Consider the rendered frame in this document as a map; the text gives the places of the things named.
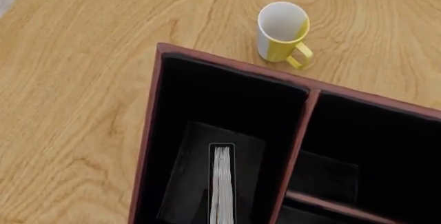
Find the red-brown desk caddy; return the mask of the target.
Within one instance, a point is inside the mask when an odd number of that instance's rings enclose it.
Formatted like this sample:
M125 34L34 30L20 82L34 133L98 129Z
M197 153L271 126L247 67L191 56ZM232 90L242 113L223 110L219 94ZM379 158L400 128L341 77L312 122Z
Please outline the red-brown desk caddy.
M441 224L441 111L159 43L128 224Z

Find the black book with white pages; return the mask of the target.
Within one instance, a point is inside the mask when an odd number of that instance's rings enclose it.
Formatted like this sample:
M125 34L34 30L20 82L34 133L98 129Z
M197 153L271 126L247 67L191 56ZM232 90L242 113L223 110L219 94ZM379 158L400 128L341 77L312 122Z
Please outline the black book with white pages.
M233 143L210 143L207 224L237 224Z

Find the white and yellow mug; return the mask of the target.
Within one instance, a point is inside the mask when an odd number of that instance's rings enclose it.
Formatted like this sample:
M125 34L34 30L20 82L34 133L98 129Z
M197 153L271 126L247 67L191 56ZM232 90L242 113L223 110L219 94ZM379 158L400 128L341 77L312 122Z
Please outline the white and yellow mug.
M273 2L257 18L257 50L268 62L288 62L298 70L311 64L313 52L303 43L310 29L307 13L291 2Z

